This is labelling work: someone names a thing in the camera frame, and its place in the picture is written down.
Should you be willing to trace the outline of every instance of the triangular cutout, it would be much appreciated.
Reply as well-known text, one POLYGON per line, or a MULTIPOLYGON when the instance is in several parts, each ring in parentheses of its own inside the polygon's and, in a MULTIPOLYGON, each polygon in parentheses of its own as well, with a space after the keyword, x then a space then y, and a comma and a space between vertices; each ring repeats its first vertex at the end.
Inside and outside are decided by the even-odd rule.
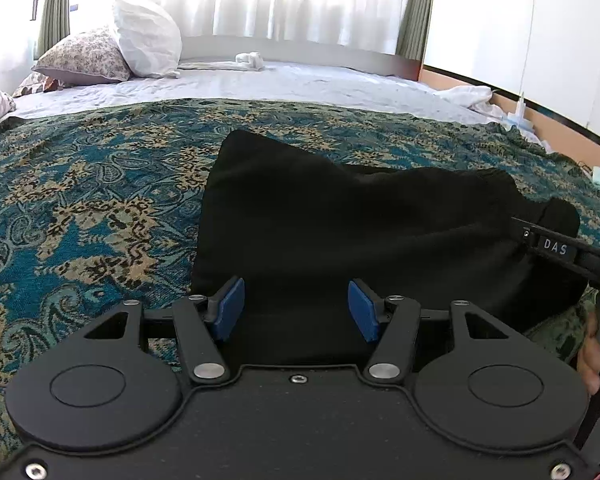
POLYGON ((128 313, 119 312, 91 330, 86 339, 122 339, 125 335, 128 313))
POLYGON ((487 320, 474 314, 467 312, 464 314, 466 327, 469 331, 471 339, 508 339, 509 337, 503 334, 496 327, 491 325, 487 320))

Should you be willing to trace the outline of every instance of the rolled white towel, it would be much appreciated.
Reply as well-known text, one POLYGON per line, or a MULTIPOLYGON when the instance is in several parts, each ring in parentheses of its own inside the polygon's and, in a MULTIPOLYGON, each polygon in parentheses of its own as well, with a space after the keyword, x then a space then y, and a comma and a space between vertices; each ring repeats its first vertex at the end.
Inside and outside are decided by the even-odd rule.
POLYGON ((210 63, 193 62, 178 65, 182 70, 242 70, 245 72, 262 70, 264 61, 259 52, 243 52, 234 61, 214 61, 210 63))

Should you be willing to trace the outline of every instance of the screw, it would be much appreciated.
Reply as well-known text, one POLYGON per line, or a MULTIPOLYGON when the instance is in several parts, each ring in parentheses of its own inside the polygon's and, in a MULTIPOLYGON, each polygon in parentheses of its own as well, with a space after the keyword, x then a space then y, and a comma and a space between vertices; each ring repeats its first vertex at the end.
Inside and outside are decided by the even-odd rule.
POLYGON ((375 379, 393 379, 400 375, 400 368, 391 363, 378 363, 369 367, 369 375, 375 379))
POLYGON ((292 375, 289 379, 293 384, 307 384, 309 379, 304 375, 292 375))
POLYGON ((46 469, 40 464, 31 463, 26 466, 24 472, 31 480, 44 480, 46 478, 46 469))
POLYGON ((551 469, 551 480, 566 480, 571 475, 571 466, 569 464, 558 464, 551 469))
POLYGON ((193 368, 193 373, 200 379, 217 379, 224 375, 224 367, 218 363, 202 363, 193 368))

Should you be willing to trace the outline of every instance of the paisley pattern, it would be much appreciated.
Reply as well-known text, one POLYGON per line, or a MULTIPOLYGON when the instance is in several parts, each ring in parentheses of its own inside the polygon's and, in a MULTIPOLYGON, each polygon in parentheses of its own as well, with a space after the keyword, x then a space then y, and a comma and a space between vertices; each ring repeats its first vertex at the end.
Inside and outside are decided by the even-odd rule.
MULTIPOLYGON (((206 178, 246 128, 349 164, 508 171, 528 197, 576 206, 600 246, 600 192, 577 164, 517 131, 323 105, 175 100, 0 124, 0 462, 20 445, 4 407, 15 371, 123 298, 166 306, 187 291, 206 178)), ((580 305, 528 336, 563 359, 580 305)), ((173 342, 152 352, 177 365, 173 342)))

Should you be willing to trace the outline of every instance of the white bed sheet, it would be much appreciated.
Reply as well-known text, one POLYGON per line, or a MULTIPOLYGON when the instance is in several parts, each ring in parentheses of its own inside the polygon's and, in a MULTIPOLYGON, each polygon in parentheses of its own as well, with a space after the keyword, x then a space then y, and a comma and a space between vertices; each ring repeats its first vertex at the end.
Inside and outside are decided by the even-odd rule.
POLYGON ((261 72, 182 70, 178 79, 133 79, 118 84, 69 88, 17 98, 10 115, 39 118, 182 98, 281 100, 336 105, 462 124, 492 119, 430 94, 415 81, 348 68, 266 62, 261 72))

